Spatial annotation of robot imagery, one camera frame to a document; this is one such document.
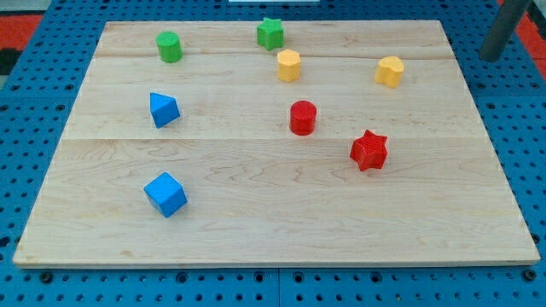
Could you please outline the grey cylindrical robot arm stick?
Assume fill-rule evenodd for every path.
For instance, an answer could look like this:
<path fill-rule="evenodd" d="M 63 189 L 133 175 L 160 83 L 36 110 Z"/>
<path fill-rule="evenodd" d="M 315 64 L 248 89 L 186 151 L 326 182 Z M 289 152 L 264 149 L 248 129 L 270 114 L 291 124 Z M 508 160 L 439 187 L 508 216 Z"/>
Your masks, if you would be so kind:
<path fill-rule="evenodd" d="M 531 0 L 504 0 L 479 49 L 482 61 L 498 61 Z"/>

